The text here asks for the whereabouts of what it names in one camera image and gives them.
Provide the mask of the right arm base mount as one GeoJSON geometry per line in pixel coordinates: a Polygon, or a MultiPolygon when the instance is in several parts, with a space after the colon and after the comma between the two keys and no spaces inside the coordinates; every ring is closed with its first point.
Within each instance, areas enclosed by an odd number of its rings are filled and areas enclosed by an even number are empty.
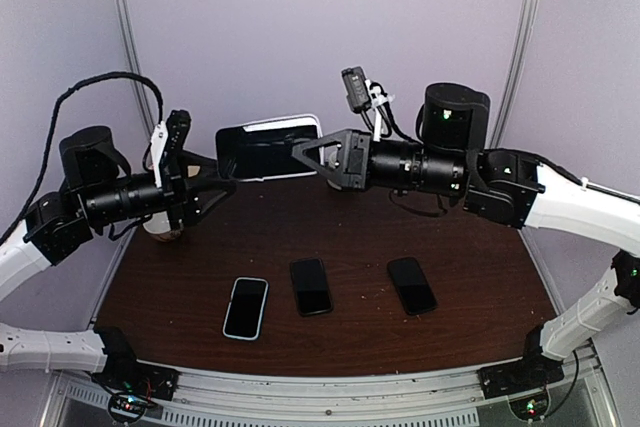
{"type": "Polygon", "coordinates": [[[483,367],[478,370],[485,399],[510,396],[564,379],[562,363],[536,357],[483,367]]]}

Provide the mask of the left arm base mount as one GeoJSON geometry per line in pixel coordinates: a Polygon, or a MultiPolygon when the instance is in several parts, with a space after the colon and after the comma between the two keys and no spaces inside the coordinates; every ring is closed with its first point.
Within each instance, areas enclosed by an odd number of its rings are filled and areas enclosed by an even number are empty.
{"type": "Polygon", "coordinates": [[[92,373],[90,377],[111,393],[171,401],[178,384],[179,372],[172,368],[136,362],[107,368],[101,373],[92,373]]]}

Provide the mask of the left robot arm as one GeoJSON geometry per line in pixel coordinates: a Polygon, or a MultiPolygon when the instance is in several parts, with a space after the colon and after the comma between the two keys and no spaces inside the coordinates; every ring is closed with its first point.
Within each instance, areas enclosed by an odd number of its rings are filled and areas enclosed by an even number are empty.
{"type": "MultiPolygon", "coordinates": [[[[149,223],[154,234],[201,222],[236,191],[220,178],[214,160],[183,149],[188,125],[159,126],[152,142],[154,167],[134,174],[115,148],[107,126],[84,128],[59,145],[63,184],[35,202],[1,243],[1,295],[60,264],[97,235],[120,238],[115,225],[149,223]]],[[[123,391],[144,380],[142,366],[115,327],[78,332],[1,326],[2,371],[42,369],[105,372],[123,391]]]]}

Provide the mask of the purple smartphone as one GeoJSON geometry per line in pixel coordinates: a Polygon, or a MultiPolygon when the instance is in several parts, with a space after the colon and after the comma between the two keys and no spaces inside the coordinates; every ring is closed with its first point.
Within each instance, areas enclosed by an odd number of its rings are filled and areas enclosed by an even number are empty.
{"type": "Polygon", "coordinates": [[[320,136],[310,117],[220,129],[215,135],[219,174],[246,182],[314,175],[292,156],[292,149],[320,136]]]}

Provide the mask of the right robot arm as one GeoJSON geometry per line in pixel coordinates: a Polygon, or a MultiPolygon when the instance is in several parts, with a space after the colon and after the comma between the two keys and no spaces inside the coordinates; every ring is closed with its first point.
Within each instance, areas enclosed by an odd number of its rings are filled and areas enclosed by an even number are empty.
{"type": "Polygon", "coordinates": [[[618,248],[601,279],[573,306],[532,331],[513,366],[535,387],[619,315],[639,306],[639,199],[579,178],[534,153],[485,148],[489,97],[454,83],[425,90],[417,141],[377,140],[345,129],[299,143],[297,161],[347,191],[384,187],[444,196],[466,212],[515,229],[576,234],[618,248]]]}

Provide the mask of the lilac silicone phone case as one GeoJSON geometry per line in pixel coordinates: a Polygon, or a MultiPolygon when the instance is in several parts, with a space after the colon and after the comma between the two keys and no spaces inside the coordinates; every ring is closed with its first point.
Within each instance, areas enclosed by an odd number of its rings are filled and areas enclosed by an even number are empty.
{"type": "Polygon", "coordinates": [[[233,176],[242,182],[263,182],[313,176],[292,157],[292,147],[319,138],[322,128],[313,114],[254,121],[241,126],[233,176]]]}

